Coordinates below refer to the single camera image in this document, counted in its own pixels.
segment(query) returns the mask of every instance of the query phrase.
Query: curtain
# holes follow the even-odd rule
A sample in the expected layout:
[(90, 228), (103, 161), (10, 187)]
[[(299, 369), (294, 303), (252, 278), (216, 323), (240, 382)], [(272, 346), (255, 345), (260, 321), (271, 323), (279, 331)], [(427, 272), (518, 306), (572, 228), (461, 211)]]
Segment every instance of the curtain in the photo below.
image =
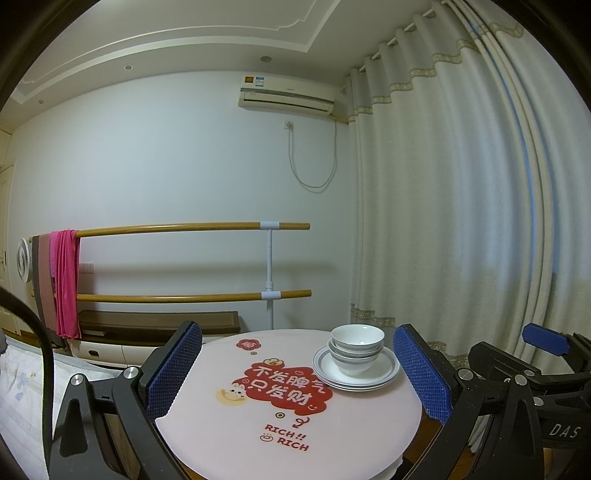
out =
[(433, 2), (395, 35), (346, 86), (358, 187), (351, 321), (388, 334), (412, 323), (457, 367), (484, 340), (564, 369), (521, 330), (587, 330), (589, 111), (489, 0)]

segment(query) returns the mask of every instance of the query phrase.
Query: mattress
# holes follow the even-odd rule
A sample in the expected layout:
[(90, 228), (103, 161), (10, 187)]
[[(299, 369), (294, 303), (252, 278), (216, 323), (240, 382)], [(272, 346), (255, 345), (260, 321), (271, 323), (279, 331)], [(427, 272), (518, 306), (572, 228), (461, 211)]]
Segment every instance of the mattress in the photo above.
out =
[[(41, 440), (41, 350), (12, 338), (7, 341), (8, 348), (0, 355), (0, 434), (31, 480), (47, 480)], [(54, 365), (54, 428), (72, 375), (82, 373), (91, 381), (119, 375), (116, 370), (57, 353), (54, 354)]]

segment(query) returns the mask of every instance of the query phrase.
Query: black cable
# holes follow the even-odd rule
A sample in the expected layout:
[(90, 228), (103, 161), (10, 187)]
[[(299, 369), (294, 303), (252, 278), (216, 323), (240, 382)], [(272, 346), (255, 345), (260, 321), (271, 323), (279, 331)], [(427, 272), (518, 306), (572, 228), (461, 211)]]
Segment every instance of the black cable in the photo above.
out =
[(35, 313), (12, 293), (0, 287), (0, 307), (19, 317), (33, 330), (41, 344), (43, 357), (43, 403), (41, 407), (41, 436), (45, 465), (49, 473), (49, 458), (53, 442), (53, 350), (45, 327)]

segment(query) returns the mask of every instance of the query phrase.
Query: wall outlet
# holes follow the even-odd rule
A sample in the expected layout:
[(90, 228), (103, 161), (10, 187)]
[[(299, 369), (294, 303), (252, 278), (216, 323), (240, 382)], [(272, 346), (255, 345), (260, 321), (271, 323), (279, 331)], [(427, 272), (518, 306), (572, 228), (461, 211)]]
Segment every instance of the wall outlet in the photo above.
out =
[(81, 263), (78, 265), (78, 273), (94, 274), (95, 265), (94, 263)]

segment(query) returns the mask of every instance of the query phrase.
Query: curtain rod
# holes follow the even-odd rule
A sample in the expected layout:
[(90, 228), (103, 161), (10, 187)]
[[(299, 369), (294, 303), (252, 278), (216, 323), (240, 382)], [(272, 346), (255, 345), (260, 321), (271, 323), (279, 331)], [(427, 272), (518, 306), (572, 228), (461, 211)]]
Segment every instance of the curtain rod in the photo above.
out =
[(79, 293), (77, 301), (94, 301), (101, 303), (217, 303), (223, 301), (257, 301), (283, 299), (301, 299), (311, 297), (311, 290), (281, 290), (254, 293), (213, 293), (202, 295), (94, 295)]
[(129, 235), (132, 233), (207, 232), (218, 230), (310, 230), (310, 224), (295, 222), (209, 222), (116, 226), (112, 228), (78, 230), (76, 232), (76, 238), (107, 235)]
[[(429, 9), (429, 10), (427, 10), (425, 13), (423, 13), (423, 15), (422, 15), (422, 16), (423, 16), (423, 17), (427, 17), (428, 15), (431, 15), (433, 12), (434, 12), (434, 10), (433, 10), (432, 8), (430, 8), (430, 9)], [(412, 30), (412, 29), (413, 29), (413, 28), (415, 28), (415, 27), (416, 27), (416, 24), (415, 24), (415, 22), (411, 22), (411, 23), (409, 23), (409, 24), (408, 24), (406, 27), (404, 27), (404, 31), (405, 31), (405, 32), (407, 32), (407, 31), (409, 31), (409, 30)], [(386, 43), (386, 45), (387, 45), (388, 47), (392, 47), (392, 46), (393, 46), (393, 45), (394, 45), (394, 44), (395, 44), (397, 41), (398, 41), (398, 40), (396, 40), (396, 37), (394, 37), (392, 40), (390, 40), (389, 42), (387, 42), (387, 43)], [(372, 59), (372, 60), (377, 60), (377, 59), (381, 58), (381, 56), (382, 56), (382, 55), (381, 55), (381, 53), (380, 53), (380, 52), (376, 52), (376, 53), (374, 53), (374, 54), (372, 55), (371, 59)], [(361, 67), (359, 68), (359, 71), (360, 71), (361, 73), (365, 72), (365, 65), (361, 66)]]

